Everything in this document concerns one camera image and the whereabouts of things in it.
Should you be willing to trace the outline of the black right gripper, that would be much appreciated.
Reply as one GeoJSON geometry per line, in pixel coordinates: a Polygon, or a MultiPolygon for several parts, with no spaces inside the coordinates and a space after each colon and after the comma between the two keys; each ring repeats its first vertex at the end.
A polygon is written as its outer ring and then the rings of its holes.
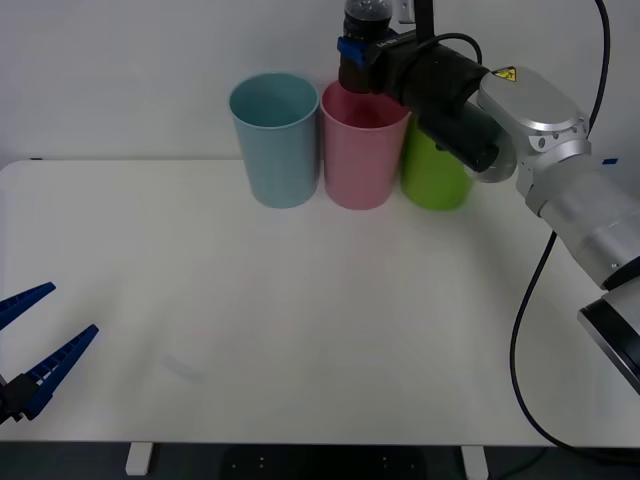
{"type": "Polygon", "coordinates": [[[367,67],[368,92],[401,96],[419,43],[415,31],[394,34],[373,43],[340,36],[337,50],[343,60],[367,67]]]}

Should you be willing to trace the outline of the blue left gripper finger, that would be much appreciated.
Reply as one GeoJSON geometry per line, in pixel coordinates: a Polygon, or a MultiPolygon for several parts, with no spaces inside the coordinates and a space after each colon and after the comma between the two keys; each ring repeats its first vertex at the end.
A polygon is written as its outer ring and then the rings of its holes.
{"type": "Polygon", "coordinates": [[[4,329],[24,312],[56,289],[52,282],[33,287],[0,301],[0,329],[4,329]]]}
{"type": "Polygon", "coordinates": [[[90,325],[53,354],[1,386],[1,423],[9,418],[34,420],[98,334],[90,325]]]}

